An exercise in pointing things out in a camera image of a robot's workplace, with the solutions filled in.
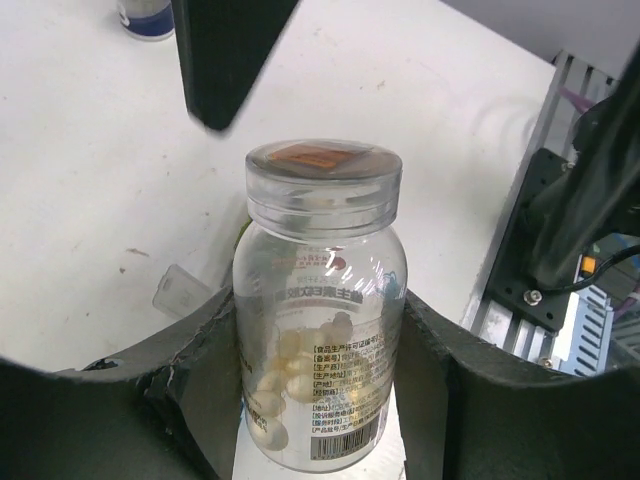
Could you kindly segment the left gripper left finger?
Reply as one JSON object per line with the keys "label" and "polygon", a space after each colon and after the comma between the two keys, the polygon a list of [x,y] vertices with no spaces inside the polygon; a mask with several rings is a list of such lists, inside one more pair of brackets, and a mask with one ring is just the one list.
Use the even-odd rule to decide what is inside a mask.
{"label": "left gripper left finger", "polygon": [[241,417],[233,294],[82,370],[1,363],[5,479],[228,479]]}

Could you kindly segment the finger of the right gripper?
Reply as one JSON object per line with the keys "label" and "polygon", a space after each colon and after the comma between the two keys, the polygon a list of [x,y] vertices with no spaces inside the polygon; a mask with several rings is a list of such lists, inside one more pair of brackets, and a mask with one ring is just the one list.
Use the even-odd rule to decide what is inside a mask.
{"label": "finger of the right gripper", "polygon": [[297,0],[171,3],[188,113],[211,131],[233,123]]}
{"label": "finger of the right gripper", "polygon": [[639,52],[600,116],[536,239],[528,270],[545,292],[564,292],[572,260],[639,181]]}

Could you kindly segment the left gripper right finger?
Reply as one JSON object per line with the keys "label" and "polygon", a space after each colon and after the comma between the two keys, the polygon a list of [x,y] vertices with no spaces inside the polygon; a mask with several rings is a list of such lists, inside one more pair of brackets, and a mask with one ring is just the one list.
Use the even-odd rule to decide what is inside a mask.
{"label": "left gripper right finger", "polygon": [[410,479],[635,479],[639,369],[517,358],[406,298],[395,394]]}

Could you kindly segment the clear pill jar gold lid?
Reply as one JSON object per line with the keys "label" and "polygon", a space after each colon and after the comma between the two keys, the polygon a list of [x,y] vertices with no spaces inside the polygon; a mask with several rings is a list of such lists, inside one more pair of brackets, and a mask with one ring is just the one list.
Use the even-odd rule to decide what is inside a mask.
{"label": "clear pill jar gold lid", "polygon": [[385,429],[404,248],[393,223],[355,238],[295,240],[249,218],[232,274],[247,428],[283,467],[347,468]]}

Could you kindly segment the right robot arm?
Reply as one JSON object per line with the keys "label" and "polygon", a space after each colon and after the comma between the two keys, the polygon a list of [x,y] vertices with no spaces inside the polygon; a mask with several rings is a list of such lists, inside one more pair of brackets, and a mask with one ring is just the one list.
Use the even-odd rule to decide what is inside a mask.
{"label": "right robot arm", "polygon": [[[298,4],[295,1],[174,1],[171,4],[188,113],[210,131],[234,122]],[[573,170],[546,188],[547,217],[534,232],[524,276],[547,295],[592,285],[609,268],[638,254],[629,247],[587,279],[561,282],[584,247],[618,231],[614,218],[631,205],[639,183],[639,55],[632,54],[621,82],[604,106]]]}

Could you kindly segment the white pill bottle blue label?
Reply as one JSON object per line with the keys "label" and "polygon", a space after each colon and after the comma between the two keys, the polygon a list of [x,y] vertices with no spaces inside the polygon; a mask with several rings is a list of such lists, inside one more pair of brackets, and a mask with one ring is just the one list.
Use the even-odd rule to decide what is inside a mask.
{"label": "white pill bottle blue label", "polygon": [[120,24],[134,38],[161,41],[174,32],[170,0],[118,0],[116,7]]}

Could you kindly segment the aluminium mounting rail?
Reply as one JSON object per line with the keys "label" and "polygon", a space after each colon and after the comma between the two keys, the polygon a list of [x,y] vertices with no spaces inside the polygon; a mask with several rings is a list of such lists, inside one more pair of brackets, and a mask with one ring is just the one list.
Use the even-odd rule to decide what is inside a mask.
{"label": "aluminium mounting rail", "polygon": [[500,244],[490,256],[486,286],[471,301],[462,322],[482,340],[553,369],[554,341],[564,326],[572,293],[548,297],[528,278],[528,250],[535,245],[542,225],[541,216],[529,213],[528,207],[577,161],[573,140],[586,110],[579,101],[598,103],[615,84],[612,77],[566,51],[557,55],[554,66],[554,77],[508,196],[506,217],[499,223]]}

